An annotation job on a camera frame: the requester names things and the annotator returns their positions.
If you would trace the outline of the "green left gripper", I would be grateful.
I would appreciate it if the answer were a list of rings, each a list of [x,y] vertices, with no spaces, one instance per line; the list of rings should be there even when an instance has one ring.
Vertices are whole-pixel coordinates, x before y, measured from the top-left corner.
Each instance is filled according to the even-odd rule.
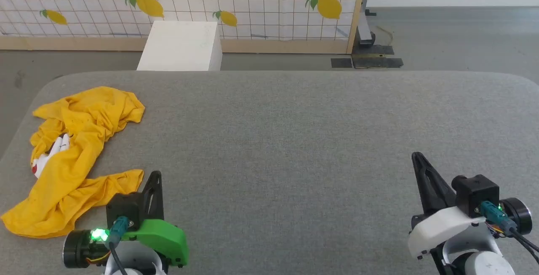
[[[68,269],[91,265],[106,269],[167,269],[189,263],[189,247],[182,229],[164,221],[162,174],[150,176],[142,190],[138,229],[132,221],[118,218],[110,228],[75,230],[63,246],[63,264]]]

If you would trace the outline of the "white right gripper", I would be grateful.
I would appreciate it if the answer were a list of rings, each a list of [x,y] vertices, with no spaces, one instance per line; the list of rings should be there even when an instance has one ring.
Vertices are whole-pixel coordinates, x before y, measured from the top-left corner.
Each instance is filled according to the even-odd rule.
[[[483,201],[472,216],[456,207],[456,193],[421,152],[412,153],[416,183],[426,217],[408,235],[408,250],[414,258],[438,251],[440,260],[471,252],[471,259],[504,260],[494,234],[512,237],[532,230],[528,207],[517,198],[497,205]]]

